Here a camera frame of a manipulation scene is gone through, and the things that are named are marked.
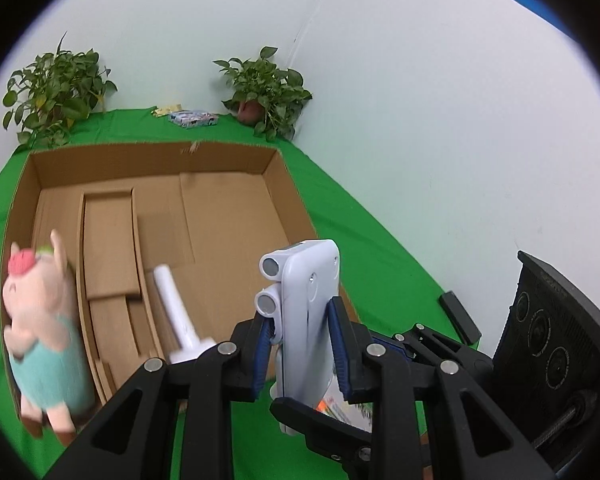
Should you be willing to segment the green white medicine box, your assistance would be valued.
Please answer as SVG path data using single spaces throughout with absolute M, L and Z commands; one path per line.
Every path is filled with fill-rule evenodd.
M 328 388 L 318 402 L 317 411 L 349 426 L 371 432 L 373 427 L 373 404 L 351 404 L 344 400 L 339 389 L 338 378 L 332 375 Z

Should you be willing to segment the pink pig plush toy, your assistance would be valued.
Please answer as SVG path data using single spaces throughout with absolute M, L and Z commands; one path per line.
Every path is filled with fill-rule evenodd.
M 50 231 L 50 246 L 10 246 L 2 289 L 9 323 L 3 340 L 20 391 L 20 420 L 33 437 L 48 422 L 57 440 L 76 438 L 73 419 L 91 411 L 94 386 L 81 334 L 76 278 L 64 240 Z

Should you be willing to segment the white handheld fan device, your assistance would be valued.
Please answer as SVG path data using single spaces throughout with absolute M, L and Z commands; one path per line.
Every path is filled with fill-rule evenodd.
M 169 354 L 171 364 L 198 359 L 204 352 L 213 348 L 216 342 L 209 337 L 201 338 L 189 318 L 183 299 L 176 286 L 170 266 L 159 264 L 152 271 L 166 315 L 180 348 Z

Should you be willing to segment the narrow cardboard insert box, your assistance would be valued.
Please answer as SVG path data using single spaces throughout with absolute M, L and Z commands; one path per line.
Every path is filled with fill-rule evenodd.
M 164 357 L 132 188 L 82 194 L 76 287 L 87 362 L 106 403 L 143 362 Z

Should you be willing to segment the white plastic device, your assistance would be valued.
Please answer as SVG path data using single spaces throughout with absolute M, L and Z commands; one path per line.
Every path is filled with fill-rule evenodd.
M 326 307 L 339 295 L 339 249 L 333 240 L 302 240 L 262 256 L 259 270 L 272 283 L 254 297 L 274 324 L 270 395 L 316 408 L 334 374 Z

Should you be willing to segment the green tablecloth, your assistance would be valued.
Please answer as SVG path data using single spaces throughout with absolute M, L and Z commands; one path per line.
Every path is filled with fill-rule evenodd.
M 267 146 L 235 119 L 221 117 L 213 127 L 183 129 L 149 110 L 95 114 L 73 128 L 74 146 L 107 142 L 222 141 Z M 343 285 L 363 323 L 391 334 L 416 322 L 448 336 L 455 330 L 438 298 L 441 287 L 400 243 L 347 191 L 294 145 L 272 142 L 290 171 L 309 216 L 321 236 L 336 240 L 342 255 Z M 0 259 L 10 200 L 26 161 L 16 151 L 0 172 Z M 61 446 L 50 434 L 36 440 L 20 424 L 7 385 L 0 344 L 0 431 L 12 452 L 42 476 Z M 340 479 L 340 468 L 310 453 L 299 439 L 285 437 L 268 411 L 268 401 L 234 409 L 235 466 L 239 479 Z

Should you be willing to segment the large cardboard tray box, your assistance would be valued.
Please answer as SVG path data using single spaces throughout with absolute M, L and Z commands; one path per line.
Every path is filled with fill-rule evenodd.
M 170 266 L 201 338 L 227 340 L 258 313 L 254 297 L 272 283 L 262 256 L 302 240 L 319 240 L 279 151 L 216 142 L 123 143 L 58 148 L 29 155 L 10 204 L 0 271 L 1 342 L 17 415 L 20 391 L 3 340 L 2 298 L 10 246 L 65 243 L 76 278 L 78 224 L 85 192 L 132 188 L 152 313 L 164 351 L 180 348 L 152 271 Z

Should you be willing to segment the right potted green plant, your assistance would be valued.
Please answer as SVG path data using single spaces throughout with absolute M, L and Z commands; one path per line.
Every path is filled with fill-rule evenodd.
M 252 128 L 256 136 L 266 140 L 290 141 L 296 125 L 312 99 L 304 88 L 303 76 L 293 68 L 279 67 L 274 56 L 276 47 L 264 46 L 256 58 L 214 60 L 222 81 L 232 90 L 222 101 L 238 122 Z

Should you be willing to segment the potted green plant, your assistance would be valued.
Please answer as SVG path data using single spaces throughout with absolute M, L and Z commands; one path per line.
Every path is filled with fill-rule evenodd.
M 73 127 L 106 110 L 108 96 L 118 92 L 110 73 L 97 51 L 74 52 L 60 42 L 9 76 L 3 128 L 14 128 L 24 148 L 66 145 Z
M 214 60 L 222 81 L 232 90 L 222 101 L 238 122 L 252 128 L 256 136 L 266 140 L 290 141 L 296 125 L 312 99 L 304 88 L 303 76 L 293 68 L 279 67 L 274 56 L 276 47 L 264 46 L 256 58 Z

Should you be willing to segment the colourful packet on table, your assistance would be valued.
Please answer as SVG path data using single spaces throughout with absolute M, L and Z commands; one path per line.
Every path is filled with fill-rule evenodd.
M 182 128 L 215 126 L 219 116 L 203 110 L 177 110 L 169 114 L 170 122 Z

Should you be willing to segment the left potted green plant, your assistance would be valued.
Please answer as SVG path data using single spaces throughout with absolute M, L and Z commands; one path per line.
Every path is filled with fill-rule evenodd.
M 73 127 L 106 110 L 108 96 L 118 92 L 110 73 L 97 51 L 74 52 L 60 42 L 9 76 L 3 128 L 14 128 L 24 148 L 66 145 Z

